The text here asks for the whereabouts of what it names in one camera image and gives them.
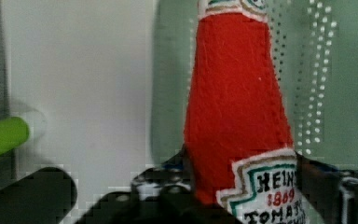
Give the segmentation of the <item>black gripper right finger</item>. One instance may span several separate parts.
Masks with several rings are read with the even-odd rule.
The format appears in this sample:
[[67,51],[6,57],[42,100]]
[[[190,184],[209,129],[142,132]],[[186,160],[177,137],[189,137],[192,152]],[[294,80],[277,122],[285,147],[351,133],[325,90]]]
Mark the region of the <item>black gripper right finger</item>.
[[296,157],[298,188],[324,223],[358,224],[358,170]]

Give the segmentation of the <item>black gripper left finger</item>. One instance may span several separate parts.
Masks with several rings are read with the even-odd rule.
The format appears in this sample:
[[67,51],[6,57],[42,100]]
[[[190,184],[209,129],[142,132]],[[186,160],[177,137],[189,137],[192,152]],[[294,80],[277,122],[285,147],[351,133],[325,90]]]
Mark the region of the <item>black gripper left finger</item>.
[[161,165],[144,170],[131,181],[131,189],[138,193],[141,201],[157,199],[168,187],[195,189],[193,168],[185,146]]

